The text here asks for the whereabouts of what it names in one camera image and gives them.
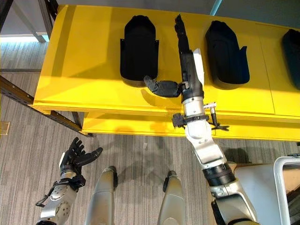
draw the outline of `floor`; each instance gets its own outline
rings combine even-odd
[[[46,45],[1,45],[1,68],[41,68]],[[2,72],[20,88],[34,95],[38,72]],[[35,202],[59,178],[59,160],[78,136],[86,151],[103,147],[101,156],[83,167],[86,186],[77,193],[68,225],[84,223],[86,209],[103,169],[116,166],[116,225],[154,225],[163,200],[164,178],[175,170],[181,178],[187,225],[208,225],[210,208],[206,181],[185,138],[134,135],[85,137],[1,96],[1,121],[10,121],[7,136],[0,138],[0,224],[35,224],[41,209]],[[228,160],[237,163],[273,163],[299,152],[295,142],[215,140]]]

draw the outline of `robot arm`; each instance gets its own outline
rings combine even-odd
[[[67,221],[78,189],[85,185],[85,178],[81,175],[82,166],[97,159],[103,150],[98,148],[85,153],[83,148],[82,141],[76,137],[70,148],[62,154],[60,180],[54,182],[49,193],[36,203],[36,206],[42,207],[37,225],[63,225]]]
[[[171,81],[160,82],[144,79],[146,86],[160,96],[176,97],[181,94],[184,115],[173,115],[174,127],[185,128],[187,139],[194,147],[194,153],[215,198],[212,208],[219,225],[252,225],[257,224],[256,212],[244,192],[239,180],[235,178],[227,159],[211,136],[212,129],[228,131],[228,126],[221,126],[216,117],[216,103],[204,105],[203,84],[197,75],[193,52],[189,49],[188,38],[181,16],[175,19],[175,31],[178,37],[182,83],[171,85]],[[210,109],[212,123],[204,110]]]

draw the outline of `small black clamp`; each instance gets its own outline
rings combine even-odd
[[[184,128],[184,126],[187,124],[184,116],[180,113],[173,114],[172,123],[174,127],[178,128]]]
[[[70,187],[78,192],[78,189],[85,185],[85,178],[82,175],[76,175],[72,179],[71,178],[63,178],[59,181],[53,183],[53,187],[57,185],[70,185]]]
[[[172,117],[172,123],[174,127],[178,128],[184,128],[185,125],[187,125],[188,122],[194,121],[194,120],[209,120],[208,115],[200,115],[200,116],[193,116],[190,118],[184,118],[184,116],[180,113],[176,113]]]
[[[229,131],[229,126],[221,126],[220,123],[217,123],[215,127],[212,128],[212,130],[224,130],[224,131]]]

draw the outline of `silver robot leg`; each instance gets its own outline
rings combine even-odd
[[[85,225],[113,225],[114,197],[118,185],[116,168],[110,166],[103,170],[94,194],[90,200]]]
[[[165,179],[164,200],[160,208],[157,225],[185,225],[186,208],[182,186],[176,172],[170,171]]]

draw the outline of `yellow table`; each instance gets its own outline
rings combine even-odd
[[[32,107],[43,113],[86,112],[83,132],[183,136],[183,129],[174,129],[170,121],[173,113],[182,112],[180,98],[162,98],[147,88],[130,87],[119,71],[124,27],[132,16],[146,15],[159,40],[158,79],[180,82],[177,14],[60,6]],[[300,140],[300,91],[288,80],[280,47],[288,28],[208,15],[181,16],[190,48],[202,51],[204,101],[216,101],[218,118],[232,126],[229,132],[215,132],[215,137]],[[247,46],[250,81],[240,88],[222,90],[212,83],[204,38],[212,20],[226,22],[240,47]]]

